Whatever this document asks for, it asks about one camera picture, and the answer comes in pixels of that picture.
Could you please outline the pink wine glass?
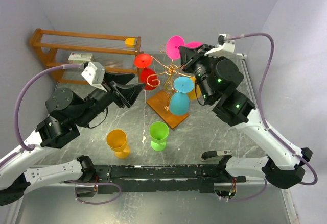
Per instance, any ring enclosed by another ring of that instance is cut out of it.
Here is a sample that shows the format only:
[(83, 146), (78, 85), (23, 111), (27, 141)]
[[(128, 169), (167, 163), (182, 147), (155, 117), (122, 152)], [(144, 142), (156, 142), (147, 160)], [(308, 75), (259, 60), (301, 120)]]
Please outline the pink wine glass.
[(192, 42), (185, 44), (184, 39), (181, 36), (175, 35), (175, 36), (172, 36), (167, 41), (166, 54), (170, 59), (176, 60), (176, 59), (180, 58), (179, 48), (181, 46), (189, 47), (189, 48), (197, 48), (197, 47), (200, 47), (201, 45), (202, 45), (202, 42), (198, 42), (198, 41), (192, 41)]

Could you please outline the red wine glass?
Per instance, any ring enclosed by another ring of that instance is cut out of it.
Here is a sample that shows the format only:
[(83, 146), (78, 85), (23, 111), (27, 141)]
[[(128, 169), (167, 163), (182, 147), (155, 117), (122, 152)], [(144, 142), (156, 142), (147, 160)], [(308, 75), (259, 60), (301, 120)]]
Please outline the red wine glass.
[(145, 83), (145, 90), (154, 90), (158, 84), (156, 81), (157, 76), (155, 72), (150, 68), (152, 64), (152, 57), (149, 54), (139, 54), (134, 59), (134, 65), (140, 69), (140, 81)]

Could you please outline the orange wine glass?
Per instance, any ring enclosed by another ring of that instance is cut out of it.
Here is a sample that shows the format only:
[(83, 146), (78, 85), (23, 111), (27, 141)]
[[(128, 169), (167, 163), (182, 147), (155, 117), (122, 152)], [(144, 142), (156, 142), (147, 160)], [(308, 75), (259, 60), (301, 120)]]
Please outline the orange wine glass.
[(193, 81), (194, 88), (192, 89), (192, 91), (188, 92), (187, 95), (190, 100), (196, 100), (201, 96), (201, 90), (198, 85), (195, 85), (196, 82), (195, 77), (191, 77), (190, 79)]
[(130, 147), (127, 143), (127, 135), (123, 130), (110, 131), (106, 137), (106, 142), (117, 158), (124, 159), (129, 156)]

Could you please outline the blue wine glass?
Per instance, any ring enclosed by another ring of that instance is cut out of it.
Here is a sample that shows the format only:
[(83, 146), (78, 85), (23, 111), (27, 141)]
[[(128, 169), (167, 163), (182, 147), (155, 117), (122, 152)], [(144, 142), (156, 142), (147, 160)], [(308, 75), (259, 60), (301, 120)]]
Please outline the blue wine glass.
[(188, 112), (190, 104), (188, 93), (193, 90), (194, 83), (188, 77), (178, 77), (175, 79), (173, 85), (176, 93), (170, 99), (169, 110), (176, 116), (185, 115)]

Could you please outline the green wine glass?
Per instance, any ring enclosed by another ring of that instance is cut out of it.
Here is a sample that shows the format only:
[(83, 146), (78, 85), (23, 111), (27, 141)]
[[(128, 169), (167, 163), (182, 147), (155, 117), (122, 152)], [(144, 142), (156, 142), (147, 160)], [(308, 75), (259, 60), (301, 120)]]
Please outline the green wine glass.
[(151, 137), (151, 147), (155, 151), (162, 151), (167, 145), (169, 127), (161, 121), (154, 122), (150, 125), (149, 134)]

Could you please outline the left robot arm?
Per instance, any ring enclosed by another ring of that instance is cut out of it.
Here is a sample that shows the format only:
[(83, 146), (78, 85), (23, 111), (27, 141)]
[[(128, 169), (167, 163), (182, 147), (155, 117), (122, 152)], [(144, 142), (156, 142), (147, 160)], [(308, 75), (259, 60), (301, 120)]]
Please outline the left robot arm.
[(105, 73), (102, 88), (95, 88), (85, 98), (69, 88), (57, 88), (45, 102), (48, 117), (25, 140), (28, 149), (18, 146), (1, 160), (1, 205), (9, 205), (26, 193), (54, 183), (97, 185), (96, 169), (89, 156), (45, 168), (33, 165), (79, 137), (78, 128), (89, 128), (90, 122), (107, 112), (112, 103), (119, 108), (131, 107), (145, 86), (130, 84), (134, 77), (134, 74)]

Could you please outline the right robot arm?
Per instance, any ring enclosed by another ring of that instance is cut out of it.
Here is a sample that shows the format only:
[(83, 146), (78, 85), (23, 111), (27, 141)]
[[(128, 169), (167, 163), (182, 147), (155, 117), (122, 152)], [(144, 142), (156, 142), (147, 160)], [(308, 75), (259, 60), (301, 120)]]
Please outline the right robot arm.
[(224, 156), (217, 169), (218, 179), (228, 182), (233, 177), (257, 177), (280, 189), (302, 183), (303, 166), (312, 151), (293, 145), (264, 124), (254, 102), (237, 91), (243, 74), (229, 58), (207, 55), (212, 49), (207, 44), (197, 48), (180, 46), (181, 70), (195, 76), (204, 103), (213, 106), (221, 121), (243, 132), (266, 153), (260, 158)]

